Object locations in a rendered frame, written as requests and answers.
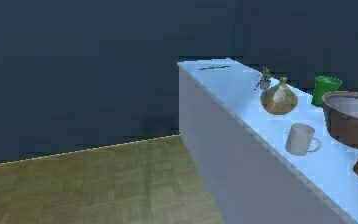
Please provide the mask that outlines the white mug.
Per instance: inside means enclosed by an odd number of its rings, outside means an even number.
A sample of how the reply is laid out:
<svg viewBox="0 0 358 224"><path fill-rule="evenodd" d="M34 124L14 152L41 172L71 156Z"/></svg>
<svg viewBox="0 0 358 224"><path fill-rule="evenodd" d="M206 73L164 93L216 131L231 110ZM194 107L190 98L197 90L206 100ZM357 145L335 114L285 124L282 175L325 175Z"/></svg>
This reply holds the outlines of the white mug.
<svg viewBox="0 0 358 224"><path fill-rule="evenodd" d="M314 135L313 127L303 123L292 124L285 144L286 151L295 156L317 152L321 148L321 141Z"/></svg>

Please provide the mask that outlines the pale blue grey counter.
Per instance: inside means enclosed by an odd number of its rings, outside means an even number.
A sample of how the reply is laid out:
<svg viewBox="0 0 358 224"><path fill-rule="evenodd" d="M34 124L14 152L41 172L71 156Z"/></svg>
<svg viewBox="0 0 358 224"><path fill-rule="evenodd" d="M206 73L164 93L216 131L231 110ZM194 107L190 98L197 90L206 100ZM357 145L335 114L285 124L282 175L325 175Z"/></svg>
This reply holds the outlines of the pale blue grey counter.
<svg viewBox="0 0 358 224"><path fill-rule="evenodd" d="M232 59L178 67L179 132L225 224L358 224L358 150L331 138L309 94L297 90L292 112L271 115L258 71ZM294 123L315 129L317 152L286 151Z"/></svg>

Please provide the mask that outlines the thin green pencil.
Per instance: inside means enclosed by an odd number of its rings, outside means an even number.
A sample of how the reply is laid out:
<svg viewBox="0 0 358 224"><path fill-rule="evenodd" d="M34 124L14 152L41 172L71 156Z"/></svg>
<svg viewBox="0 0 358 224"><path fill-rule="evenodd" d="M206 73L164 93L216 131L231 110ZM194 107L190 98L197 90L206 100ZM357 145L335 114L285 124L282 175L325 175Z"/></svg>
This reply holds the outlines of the thin green pencil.
<svg viewBox="0 0 358 224"><path fill-rule="evenodd" d="M230 68L230 67L231 67L231 66L229 66L229 65L209 66L209 67L199 68L198 70L200 70L200 71L205 71L205 70L215 70L215 69L226 69L226 68Z"/></svg>

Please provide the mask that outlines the small potted house plant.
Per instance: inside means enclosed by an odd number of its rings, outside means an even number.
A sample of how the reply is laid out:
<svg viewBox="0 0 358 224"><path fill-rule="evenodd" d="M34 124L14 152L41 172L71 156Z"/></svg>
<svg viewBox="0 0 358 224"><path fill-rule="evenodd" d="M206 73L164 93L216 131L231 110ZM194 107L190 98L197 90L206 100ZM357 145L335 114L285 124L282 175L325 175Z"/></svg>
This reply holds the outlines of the small potted house plant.
<svg viewBox="0 0 358 224"><path fill-rule="evenodd" d="M268 67L264 66L260 74L260 80L258 81L255 88L260 88L261 90L268 89L271 83L271 78L272 78L272 73L270 72Z"/></svg>

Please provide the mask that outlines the brown round vase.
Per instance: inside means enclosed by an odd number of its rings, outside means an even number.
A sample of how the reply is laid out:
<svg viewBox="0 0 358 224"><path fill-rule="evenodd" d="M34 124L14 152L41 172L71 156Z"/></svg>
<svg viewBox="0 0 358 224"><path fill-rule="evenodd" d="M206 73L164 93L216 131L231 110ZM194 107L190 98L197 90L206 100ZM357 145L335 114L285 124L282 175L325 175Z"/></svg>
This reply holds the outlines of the brown round vase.
<svg viewBox="0 0 358 224"><path fill-rule="evenodd" d="M286 77L282 77L277 85L263 91L260 100L262 107L272 115L286 115L298 104L298 97L287 86Z"/></svg>

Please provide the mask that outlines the green cup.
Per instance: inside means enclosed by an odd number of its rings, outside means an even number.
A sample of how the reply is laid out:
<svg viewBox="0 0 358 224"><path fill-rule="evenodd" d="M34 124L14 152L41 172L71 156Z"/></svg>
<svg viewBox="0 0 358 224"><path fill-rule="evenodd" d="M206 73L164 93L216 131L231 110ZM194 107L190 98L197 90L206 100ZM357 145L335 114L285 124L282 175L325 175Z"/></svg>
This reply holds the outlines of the green cup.
<svg viewBox="0 0 358 224"><path fill-rule="evenodd" d="M328 92L337 91L342 81L335 77L317 76L315 78L315 89L311 104L317 107L322 106L322 97Z"/></svg>

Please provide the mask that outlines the brown bowl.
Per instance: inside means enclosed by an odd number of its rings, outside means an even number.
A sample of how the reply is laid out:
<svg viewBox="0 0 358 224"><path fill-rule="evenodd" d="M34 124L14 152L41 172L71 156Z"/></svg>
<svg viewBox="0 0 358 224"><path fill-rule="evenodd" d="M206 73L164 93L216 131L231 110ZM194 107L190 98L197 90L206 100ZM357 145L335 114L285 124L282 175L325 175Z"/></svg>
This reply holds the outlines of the brown bowl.
<svg viewBox="0 0 358 224"><path fill-rule="evenodd" d="M322 107L329 135L358 149L358 92L326 93L322 97Z"/></svg>

